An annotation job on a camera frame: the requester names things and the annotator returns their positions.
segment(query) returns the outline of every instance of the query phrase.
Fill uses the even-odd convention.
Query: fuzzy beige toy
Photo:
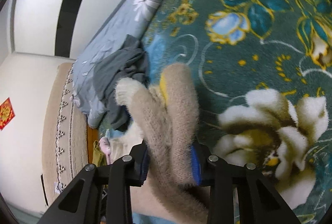
[[[185,189],[194,185],[190,145],[199,115],[189,68],[180,63],[166,67],[159,86],[149,89],[123,78],[116,87],[116,101],[127,107],[134,120],[128,131],[139,129],[151,157],[144,186],[132,188],[133,211],[178,224],[206,223],[204,203]]]

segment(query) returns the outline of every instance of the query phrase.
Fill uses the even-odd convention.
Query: metal screw
[[[85,165],[84,169],[86,171],[92,171],[95,168],[95,166],[93,164],[87,164]]]
[[[246,165],[247,169],[254,170],[256,169],[256,165],[254,163],[247,163]]]
[[[209,156],[209,161],[212,161],[212,162],[215,162],[215,161],[217,161],[219,158],[218,158],[218,156],[216,156],[216,155],[211,155],[211,156]]]
[[[128,161],[131,161],[132,160],[132,156],[131,155],[125,155],[122,157],[122,160],[124,162],[128,162]]]

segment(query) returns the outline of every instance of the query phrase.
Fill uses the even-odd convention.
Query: gray cloth
[[[130,119],[124,106],[118,106],[115,101],[115,86],[124,77],[147,83],[149,62],[147,53],[142,49],[141,42],[127,35],[121,49],[103,59],[95,66],[93,86],[98,99],[107,109],[108,121],[114,130],[125,131]]]
[[[107,108],[99,100],[93,74],[97,64],[121,48],[127,34],[140,39],[162,0],[123,0],[77,58],[73,66],[73,98],[88,124],[97,128]]]

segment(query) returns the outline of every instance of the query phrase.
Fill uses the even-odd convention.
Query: black stripe
[[[47,202],[47,197],[46,197],[46,191],[45,191],[45,185],[44,185],[44,177],[43,177],[43,175],[40,176],[40,179],[41,179],[41,185],[43,187],[45,202],[46,202],[46,205],[48,206],[49,203]]]
[[[55,37],[55,56],[69,57],[71,40],[82,0],[62,0]]]

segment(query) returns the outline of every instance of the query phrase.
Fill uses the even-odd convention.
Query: yellow cloth
[[[93,142],[93,157],[92,157],[92,163],[96,165],[97,167],[107,165],[106,162],[106,156],[105,154],[100,150],[99,148],[99,142],[94,141]]]

